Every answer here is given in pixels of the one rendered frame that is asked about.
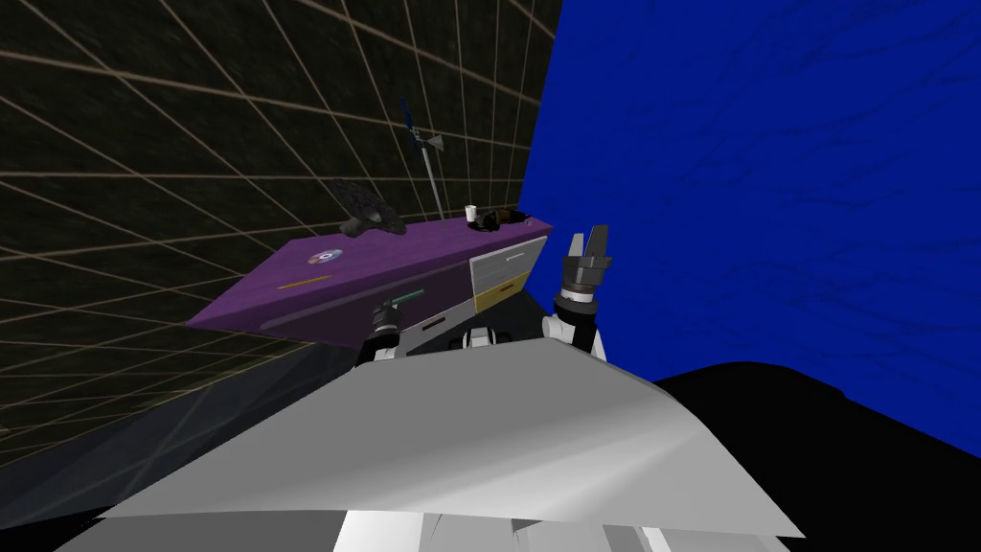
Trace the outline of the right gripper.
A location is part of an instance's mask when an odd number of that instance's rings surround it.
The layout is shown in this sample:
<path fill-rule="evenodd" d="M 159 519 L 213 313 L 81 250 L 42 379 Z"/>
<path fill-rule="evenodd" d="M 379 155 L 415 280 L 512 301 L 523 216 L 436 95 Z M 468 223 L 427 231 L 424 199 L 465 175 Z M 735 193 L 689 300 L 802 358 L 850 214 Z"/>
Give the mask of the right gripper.
<path fill-rule="evenodd" d="M 585 243 L 584 233 L 574 234 L 567 257 L 562 261 L 562 288 L 595 288 L 604 279 L 612 259 L 607 255 L 608 226 L 592 227 Z"/>

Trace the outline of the purple desk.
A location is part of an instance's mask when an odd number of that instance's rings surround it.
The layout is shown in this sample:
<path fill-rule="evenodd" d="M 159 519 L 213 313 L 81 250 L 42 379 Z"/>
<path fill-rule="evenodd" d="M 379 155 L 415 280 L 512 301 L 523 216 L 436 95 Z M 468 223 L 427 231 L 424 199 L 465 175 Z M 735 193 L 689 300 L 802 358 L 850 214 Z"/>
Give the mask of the purple desk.
<path fill-rule="evenodd" d="M 423 289 L 421 297 L 398 305 L 403 347 L 411 350 L 477 314 L 469 260 L 548 238 L 551 230 L 529 218 L 478 232 L 463 218 L 450 218 L 410 224 L 401 236 L 370 230 L 356 239 L 342 234 L 296 239 L 223 291 L 189 325 L 357 349 L 372 330 L 375 307 Z M 343 254 L 336 261 L 308 264 L 312 255 L 328 249 Z M 324 275 L 332 277 L 277 289 Z"/>

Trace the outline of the white drawer front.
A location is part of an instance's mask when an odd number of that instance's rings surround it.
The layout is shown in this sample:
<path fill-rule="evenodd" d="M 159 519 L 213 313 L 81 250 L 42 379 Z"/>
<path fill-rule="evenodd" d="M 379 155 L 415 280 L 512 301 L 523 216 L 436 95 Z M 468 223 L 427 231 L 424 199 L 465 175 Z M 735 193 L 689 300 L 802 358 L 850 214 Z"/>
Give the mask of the white drawer front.
<path fill-rule="evenodd" d="M 479 295 L 533 270 L 546 241 L 538 237 L 469 260 L 473 293 Z"/>

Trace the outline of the dark brown lump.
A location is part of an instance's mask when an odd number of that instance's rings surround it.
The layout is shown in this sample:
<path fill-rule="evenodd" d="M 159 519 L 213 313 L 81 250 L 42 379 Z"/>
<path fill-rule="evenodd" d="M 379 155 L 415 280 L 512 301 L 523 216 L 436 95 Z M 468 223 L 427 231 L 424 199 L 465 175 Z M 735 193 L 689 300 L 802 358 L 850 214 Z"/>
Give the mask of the dark brown lump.
<path fill-rule="evenodd" d="M 524 223 L 530 216 L 513 209 L 495 209 L 478 215 L 469 227 L 480 232 L 496 232 L 504 225 Z"/>

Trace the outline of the yellow drawer front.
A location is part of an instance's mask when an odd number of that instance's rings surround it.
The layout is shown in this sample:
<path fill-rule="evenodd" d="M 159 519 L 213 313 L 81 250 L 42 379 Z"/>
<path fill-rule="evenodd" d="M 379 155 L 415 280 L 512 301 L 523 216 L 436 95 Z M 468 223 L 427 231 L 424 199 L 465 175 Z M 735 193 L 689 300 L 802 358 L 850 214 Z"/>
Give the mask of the yellow drawer front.
<path fill-rule="evenodd" d="M 507 282 L 476 294 L 474 297 L 475 312 L 479 314 L 487 311 L 502 301 L 512 298 L 524 288 L 530 274 L 530 271 L 526 271 L 512 279 L 509 279 Z"/>

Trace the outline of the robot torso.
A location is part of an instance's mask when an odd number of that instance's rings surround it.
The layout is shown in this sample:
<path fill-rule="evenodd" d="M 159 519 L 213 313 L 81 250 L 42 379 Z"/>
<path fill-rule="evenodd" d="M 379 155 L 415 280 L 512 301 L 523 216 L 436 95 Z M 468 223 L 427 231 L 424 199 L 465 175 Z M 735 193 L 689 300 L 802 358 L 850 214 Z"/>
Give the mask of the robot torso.
<path fill-rule="evenodd" d="M 368 362 L 57 552 L 787 552 L 663 390 L 553 338 Z"/>

